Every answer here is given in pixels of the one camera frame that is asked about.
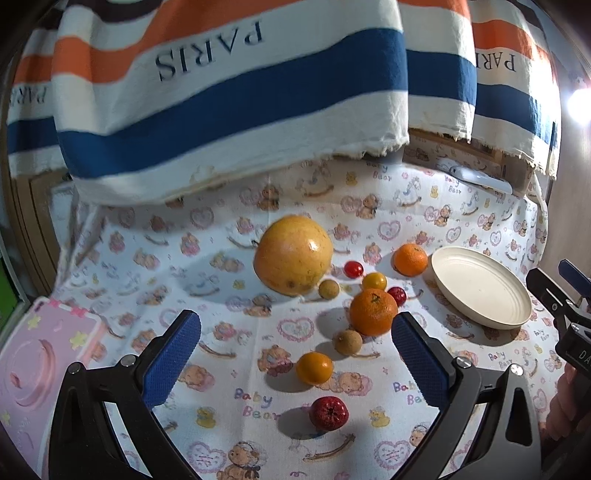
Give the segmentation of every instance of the red cherry tomato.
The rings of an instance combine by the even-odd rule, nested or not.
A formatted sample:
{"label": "red cherry tomato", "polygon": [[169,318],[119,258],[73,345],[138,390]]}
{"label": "red cherry tomato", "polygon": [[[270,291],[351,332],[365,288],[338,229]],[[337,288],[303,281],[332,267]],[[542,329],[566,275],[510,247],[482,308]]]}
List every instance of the red cherry tomato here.
{"label": "red cherry tomato", "polygon": [[343,271],[349,278],[359,278],[363,275],[363,265],[359,262],[349,261],[345,264]]}
{"label": "red cherry tomato", "polygon": [[388,290],[388,293],[396,300],[396,305],[399,307],[406,301],[406,292],[401,287],[392,287]]}

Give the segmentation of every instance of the fabric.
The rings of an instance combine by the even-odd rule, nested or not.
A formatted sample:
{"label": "fabric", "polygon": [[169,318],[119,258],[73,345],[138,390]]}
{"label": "fabric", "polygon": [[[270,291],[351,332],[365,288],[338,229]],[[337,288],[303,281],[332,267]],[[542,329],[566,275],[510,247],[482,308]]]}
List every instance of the fabric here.
{"label": "fabric", "polygon": [[11,174],[66,164],[87,202],[157,203],[302,160],[383,155],[410,127],[554,177],[547,51],[514,0],[62,2],[17,68]]}
{"label": "fabric", "polygon": [[472,136],[476,57],[468,0],[400,0],[408,59],[408,126]]}
{"label": "fabric", "polygon": [[560,97],[535,12],[512,1],[470,1],[478,89],[472,137],[556,179]]}
{"label": "fabric", "polygon": [[69,4],[45,45],[53,55],[24,58],[15,79],[28,80],[34,63],[35,80],[51,80],[57,138],[87,201],[162,201],[270,166],[408,142],[392,0],[118,7]]}
{"label": "fabric", "polygon": [[[327,277],[342,291],[332,301],[315,301],[314,292],[288,299],[265,288],[252,270],[252,240],[291,213],[311,216],[333,241]],[[495,196],[441,171],[306,162],[168,205],[79,204],[76,244],[63,255],[67,267],[53,296],[98,314],[110,328],[91,367],[140,353],[180,310],[198,312],[200,345],[167,402],[154,411],[204,479],[387,480],[437,410],[425,405],[386,336],[366,339],[360,357],[335,356],[332,336],[347,327],[347,309],[359,291],[359,281],[342,273],[345,262],[357,260],[366,273],[383,272],[389,287],[405,288],[404,309],[453,355],[484,368],[523,365],[543,423],[563,368],[548,312],[535,304],[521,330],[483,329],[449,305],[430,273],[407,279],[390,266],[392,251],[407,241],[429,254],[463,245],[523,279],[545,242],[536,233],[538,214],[528,199]],[[333,356],[336,373],[322,388],[300,391],[293,363],[315,349]],[[351,418],[344,428],[319,435],[306,408],[323,395],[340,397]],[[145,471],[116,409],[109,411],[130,465]],[[474,436],[482,413],[479,407],[466,438]],[[466,439],[460,442],[446,472],[460,466],[468,447]]]}

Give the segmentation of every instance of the blue stripe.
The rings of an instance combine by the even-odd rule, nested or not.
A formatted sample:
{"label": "blue stripe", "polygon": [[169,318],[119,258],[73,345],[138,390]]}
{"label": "blue stripe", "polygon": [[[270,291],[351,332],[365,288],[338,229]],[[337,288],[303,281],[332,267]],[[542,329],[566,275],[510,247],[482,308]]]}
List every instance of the blue stripe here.
{"label": "blue stripe", "polygon": [[52,116],[19,120],[7,127],[8,155],[54,145],[57,145],[57,132]]}
{"label": "blue stripe", "polygon": [[407,59],[409,95],[476,104],[476,66],[469,60],[451,53],[414,50],[407,50]]}
{"label": "blue stripe", "polygon": [[364,93],[406,91],[405,52],[401,32],[363,30],[318,53],[220,82],[114,134],[59,132],[60,145],[76,177],[142,170],[230,135],[308,115]]}
{"label": "blue stripe", "polygon": [[518,125],[548,145],[552,141],[553,119],[545,114],[543,105],[527,93],[508,85],[479,83],[476,114]]}

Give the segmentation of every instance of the teddy bear print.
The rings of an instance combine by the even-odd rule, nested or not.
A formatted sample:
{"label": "teddy bear print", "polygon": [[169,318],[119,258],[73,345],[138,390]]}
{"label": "teddy bear print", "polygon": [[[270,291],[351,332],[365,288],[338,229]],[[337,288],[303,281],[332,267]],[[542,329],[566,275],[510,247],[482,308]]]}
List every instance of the teddy bear print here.
{"label": "teddy bear print", "polygon": [[199,365],[188,363],[181,372],[179,382],[185,383],[189,388],[197,390],[198,392],[205,392],[213,387],[216,382],[215,378],[205,368]]}
{"label": "teddy bear print", "polygon": [[162,217],[157,215],[152,215],[150,219],[150,228],[153,232],[160,233],[160,232],[168,232],[168,230],[173,226],[170,222],[165,222]]}
{"label": "teddy bear print", "polygon": [[382,255],[380,252],[382,249],[372,242],[371,245],[365,247],[365,252],[363,253],[363,261],[369,265],[373,265],[374,267],[382,261]]}
{"label": "teddy bear print", "polygon": [[132,325],[139,317],[136,317],[133,313],[126,312],[123,315],[119,315],[117,323],[122,327]]}
{"label": "teddy bear print", "polygon": [[423,425],[423,424],[419,424],[419,425],[415,425],[413,427],[413,431],[410,434],[410,438],[408,439],[408,442],[413,446],[413,447],[418,447],[419,444],[423,441],[423,439],[425,438],[425,435],[428,432],[428,427]]}
{"label": "teddy bear print", "polygon": [[268,317],[271,315],[272,298],[266,293],[252,299],[252,306],[245,308],[242,313],[251,317]]}
{"label": "teddy bear print", "polygon": [[213,328],[213,336],[216,340],[222,342],[228,341],[230,338],[236,336],[236,329],[234,325],[228,322],[220,322]]}
{"label": "teddy bear print", "polygon": [[121,235],[118,231],[113,232],[109,238],[109,250],[111,250],[114,254],[120,254],[123,250],[125,250],[123,235]]}
{"label": "teddy bear print", "polygon": [[181,253],[186,257],[194,257],[199,253],[199,240],[192,233],[187,232],[181,237]]}
{"label": "teddy bear print", "polygon": [[333,372],[330,379],[316,388],[332,393],[346,393],[353,397],[364,397],[372,389],[369,377],[356,372]]}
{"label": "teddy bear print", "polygon": [[131,348],[135,350],[138,355],[144,351],[150,341],[156,337],[156,332],[152,329],[142,330],[138,336],[131,342]]}
{"label": "teddy bear print", "polygon": [[275,212],[279,210],[279,190],[272,184],[261,191],[262,199],[256,204],[261,210]]}
{"label": "teddy bear print", "polygon": [[228,452],[228,460],[230,465],[216,473],[217,480],[255,480],[260,478],[259,471],[267,462],[267,453],[258,443],[243,441]]}
{"label": "teddy bear print", "polygon": [[439,210],[439,217],[435,219],[435,225],[446,226],[447,220],[449,219],[452,213],[452,207],[450,207],[449,205],[444,205],[443,207],[441,207],[441,210]]}
{"label": "teddy bear print", "polygon": [[530,334],[527,333],[527,330],[524,328],[514,328],[513,330],[509,330],[509,334],[511,335],[511,340],[529,340]]}
{"label": "teddy bear print", "polygon": [[240,217],[236,221],[236,229],[238,230],[239,234],[248,235],[254,231],[255,226],[252,224],[250,218]]}
{"label": "teddy bear print", "polygon": [[165,285],[160,285],[153,289],[153,291],[141,295],[136,303],[138,305],[160,305],[168,293],[168,288]]}
{"label": "teddy bear print", "polygon": [[222,252],[218,252],[210,261],[209,264],[213,268],[226,271],[229,273],[238,273],[244,268],[244,264],[236,258],[226,257]]}
{"label": "teddy bear print", "polygon": [[278,374],[285,374],[292,369],[293,363],[290,360],[291,353],[279,345],[272,345],[271,348],[261,349],[261,357],[256,361],[261,372],[266,372],[272,377]]}
{"label": "teddy bear print", "polygon": [[91,358],[95,362],[100,362],[101,360],[104,360],[104,358],[106,357],[106,354],[107,354],[107,349],[105,348],[105,346],[102,343],[99,342],[92,349]]}
{"label": "teddy bear print", "polygon": [[431,243],[435,240],[434,236],[428,236],[427,232],[421,230],[417,233],[417,236],[413,239],[417,245],[431,245]]}
{"label": "teddy bear print", "polygon": [[373,193],[370,193],[363,199],[363,205],[357,210],[355,215],[364,220],[373,220],[380,204],[379,198]]}
{"label": "teddy bear print", "polygon": [[488,217],[486,217],[484,215],[482,215],[482,216],[484,217],[482,229],[488,231],[492,228],[492,224],[495,223],[496,216],[494,213],[491,213]]}
{"label": "teddy bear print", "polygon": [[147,254],[141,248],[135,252],[134,262],[148,270],[156,270],[160,265],[160,260],[155,255]]}
{"label": "teddy bear print", "polygon": [[523,220],[521,223],[515,221],[515,223],[513,224],[513,230],[520,236],[525,236],[525,234],[527,233],[527,220]]}

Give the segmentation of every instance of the yellow cherry tomato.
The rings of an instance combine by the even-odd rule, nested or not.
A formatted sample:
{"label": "yellow cherry tomato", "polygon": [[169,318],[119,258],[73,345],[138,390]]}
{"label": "yellow cherry tomato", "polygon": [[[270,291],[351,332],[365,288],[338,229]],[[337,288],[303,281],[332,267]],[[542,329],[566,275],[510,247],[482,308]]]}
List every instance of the yellow cherry tomato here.
{"label": "yellow cherry tomato", "polygon": [[386,287],[388,286],[388,280],[380,272],[371,272],[363,278],[361,286],[364,290],[366,288],[378,288],[380,290],[386,290]]}

